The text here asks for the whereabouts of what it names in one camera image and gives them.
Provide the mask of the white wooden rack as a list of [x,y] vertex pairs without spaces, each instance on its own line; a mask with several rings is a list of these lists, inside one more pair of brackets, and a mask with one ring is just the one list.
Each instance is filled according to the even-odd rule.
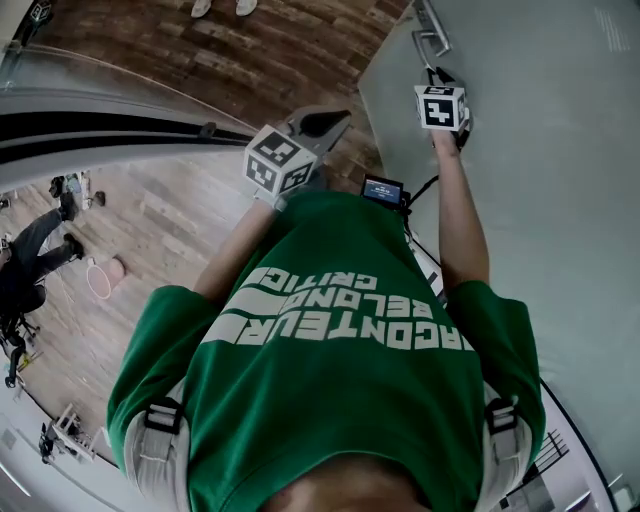
[[38,449],[45,464],[52,464],[58,455],[92,462],[96,456],[95,444],[95,437],[84,430],[73,403],[69,403],[60,416],[41,425]]

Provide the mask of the person in green shirt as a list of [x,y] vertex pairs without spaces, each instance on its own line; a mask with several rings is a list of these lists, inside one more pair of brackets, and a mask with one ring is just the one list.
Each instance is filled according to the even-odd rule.
[[340,455],[405,471],[433,512],[493,507],[545,432],[526,306],[467,281],[440,303],[401,217],[291,199],[217,306],[155,290],[107,408],[121,471],[162,508],[256,512]]

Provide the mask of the person's left forearm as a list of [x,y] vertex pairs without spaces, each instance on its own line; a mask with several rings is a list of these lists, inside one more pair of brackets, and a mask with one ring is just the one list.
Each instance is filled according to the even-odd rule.
[[193,291],[221,306],[276,217],[276,210],[255,200],[202,271]]

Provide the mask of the pink waste basket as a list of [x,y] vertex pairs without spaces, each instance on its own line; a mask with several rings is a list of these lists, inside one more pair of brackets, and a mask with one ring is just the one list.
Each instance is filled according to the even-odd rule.
[[88,259],[86,272],[87,284],[93,294],[99,299],[109,299],[125,275],[126,268],[117,257],[113,257],[102,263],[97,263],[93,257]]

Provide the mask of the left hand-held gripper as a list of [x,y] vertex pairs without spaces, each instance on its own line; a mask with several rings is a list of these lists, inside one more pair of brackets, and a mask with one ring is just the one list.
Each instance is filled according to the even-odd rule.
[[294,196],[325,189],[324,158],[350,120],[347,109],[311,105],[263,127],[244,153],[244,176],[256,188],[254,197],[282,211]]

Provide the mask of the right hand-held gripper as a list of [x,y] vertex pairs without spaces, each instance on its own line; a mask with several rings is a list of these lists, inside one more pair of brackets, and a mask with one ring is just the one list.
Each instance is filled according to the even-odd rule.
[[[429,85],[434,85],[435,72],[425,69]],[[436,68],[439,81],[445,86],[416,85],[414,93],[419,122],[423,129],[459,131],[470,118],[466,91],[455,84],[455,78],[445,69]]]

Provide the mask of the metal door handle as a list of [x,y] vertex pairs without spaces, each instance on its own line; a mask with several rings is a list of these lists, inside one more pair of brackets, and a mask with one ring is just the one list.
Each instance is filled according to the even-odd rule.
[[420,24],[420,29],[411,33],[415,49],[423,66],[435,71],[435,59],[446,55],[452,49],[449,36],[432,0],[413,0],[413,8]]

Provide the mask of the black metal railing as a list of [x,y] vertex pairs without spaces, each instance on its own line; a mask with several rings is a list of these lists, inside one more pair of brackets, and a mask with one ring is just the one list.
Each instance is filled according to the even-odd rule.
[[544,486],[543,475],[570,452],[570,449],[558,429],[547,431],[540,451],[533,464],[525,473],[520,489]]

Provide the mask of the frosted glass door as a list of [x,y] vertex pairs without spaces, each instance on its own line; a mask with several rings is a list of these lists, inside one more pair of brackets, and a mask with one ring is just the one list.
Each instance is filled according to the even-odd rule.
[[[640,494],[640,0],[432,0],[472,115],[462,157],[493,289],[525,302],[543,379],[605,475]],[[438,250],[413,0],[359,89],[410,224]]]

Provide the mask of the clutter of bottles and tools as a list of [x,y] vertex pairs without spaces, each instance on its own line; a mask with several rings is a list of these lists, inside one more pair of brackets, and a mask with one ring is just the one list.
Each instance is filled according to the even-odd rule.
[[81,199],[81,207],[92,207],[93,196],[90,188],[90,176],[87,171],[54,177],[50,182],[49,194],[58,199],[63,193],[70,192]]

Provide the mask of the small black monitor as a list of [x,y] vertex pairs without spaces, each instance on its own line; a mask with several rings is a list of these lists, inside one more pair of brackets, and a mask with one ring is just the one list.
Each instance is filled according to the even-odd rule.
[[403,184],[386,178],[366,175],[360,196],[374,202],[399,206],[402,201]]

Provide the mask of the person's right forearm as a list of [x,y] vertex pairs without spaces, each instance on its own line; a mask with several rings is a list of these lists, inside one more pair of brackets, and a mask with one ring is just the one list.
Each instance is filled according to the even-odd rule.
[[439,252],[447,295],[467,281],[489,284],[486,238],[451,132],[431,132],[439,170]]

